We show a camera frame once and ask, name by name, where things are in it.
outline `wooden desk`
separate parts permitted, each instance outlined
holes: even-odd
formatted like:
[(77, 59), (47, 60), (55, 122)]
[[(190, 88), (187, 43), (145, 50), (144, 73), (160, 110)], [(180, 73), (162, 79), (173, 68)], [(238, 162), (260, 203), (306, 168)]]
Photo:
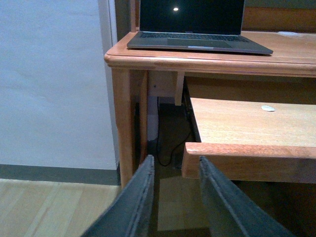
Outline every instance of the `wooden desk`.
[(272, 56), (129, 50), (126, 44), (135, 35), (129, 33), (105, 55), (112, 68), (122, 186), (131, 178), (134, 166), (134, 103), (140, 96), (141, 143), (146, 152), (146, 95), (148, 74), (152, 71), (175, 72), (175, 91), (184, 75), (191, 73), (267, 75), (316, 78), (316, 35), (286, 37), (277, 33), (242, 32), (242, 35), (274, 51)]

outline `power cord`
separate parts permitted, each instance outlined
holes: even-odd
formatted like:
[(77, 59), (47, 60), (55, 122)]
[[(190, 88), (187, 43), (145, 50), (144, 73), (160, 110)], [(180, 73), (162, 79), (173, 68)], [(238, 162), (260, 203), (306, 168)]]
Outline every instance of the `power cord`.
[(163, 167), (167, 167), (168, 165), (171, 164), (172, 157), (173, 157), (173, 153), (175, 152), (175, 150), (176, 150), (178, 147), (180, 147), (183, 143), (186, 142), (186, 140), (188, 139), (189, 135), (191, 134), (191, 131), (190, 131), (189, 134), (186, 136), (186, 138), (185, 138), (183, 141), (181, 141), (181, 143), (179, 143), (175, 148), (173, 148), (173, 150), (172, 150), (172, 152), (171, 152), (171, 154), (170, 154), (170, 159), (169, 159), (168, 163), (167, 163), (167, 164), (163, 164), (163, 163), (160, 161), (160, 159), (159, 159), (159, 151), (158, 151), (159, 135), (160, 135), (160, 132), (159, 132), (159, 131), (160, 131), (159, 111), (160, 111), (160, 109), (159, 109), (159, 97), (157, 97), (158, 135), (157, 135), (157, 143), (156, 143), (156, 153), (157, 153), (157, 160), (158, 160), (159, 164), (160, 164), (161, 166), (163, 166)]

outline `wooden panel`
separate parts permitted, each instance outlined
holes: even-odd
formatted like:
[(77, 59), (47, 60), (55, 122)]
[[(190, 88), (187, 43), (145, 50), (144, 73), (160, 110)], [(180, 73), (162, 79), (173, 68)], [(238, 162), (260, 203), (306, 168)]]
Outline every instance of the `wooden panel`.
[(140, 87), (139, 121), (140, 121), (140, 161), (147, 156), (147, 98), (148, 98), (148, 71), (145, 71)]
[(277, 33), (242, 32), (243, 36), (272, 49), (272, 56), (127, 49), (134, 35), (129, 33), (107, 52), (105, 60), (110, 67), (316, 78), (314, 34), (286, 37)]
[(130, 0), (129, 7), (130, 7), (130, 31), (136, 32), (136, 0)]
[(182, 102), (182, 91), (183, 91), (183, 82), (184, 82), (184, 72), (175, 72), (175, 94), (174, 101), (175, 105), (180, 106)]
[(149, 71), (148, 95), (174, 97), (175, 73), (168, 71)]
[(316, 32), (316, 9), (246, 7), (242, 29)]
[[(187, 78), (205, 143), (316, 147), (316, 84)], [(276, 109), (266, 112), (261, 106)]]
[(316, 148), (186, 143), (182, 176), (198, 178), (206, 156), (232, 180), (316, 183)]

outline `wooden floor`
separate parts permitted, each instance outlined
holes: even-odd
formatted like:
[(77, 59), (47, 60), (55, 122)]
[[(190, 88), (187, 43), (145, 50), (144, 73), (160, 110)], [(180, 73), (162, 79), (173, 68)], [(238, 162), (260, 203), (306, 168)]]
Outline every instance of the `wooden floor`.
[(1, 237), (78, 237), (120, 186), (0, 179)]

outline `pull-out shelf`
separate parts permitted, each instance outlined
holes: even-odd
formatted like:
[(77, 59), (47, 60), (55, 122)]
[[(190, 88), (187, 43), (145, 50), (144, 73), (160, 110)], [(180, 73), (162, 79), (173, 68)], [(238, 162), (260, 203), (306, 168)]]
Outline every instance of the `pull-out shelf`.
[(186, 143), (183, 177), (198, 178), (204, 155), (232, 180), (316, 183), (315, 79), (187, 78), (187, 87), (201, 142)]

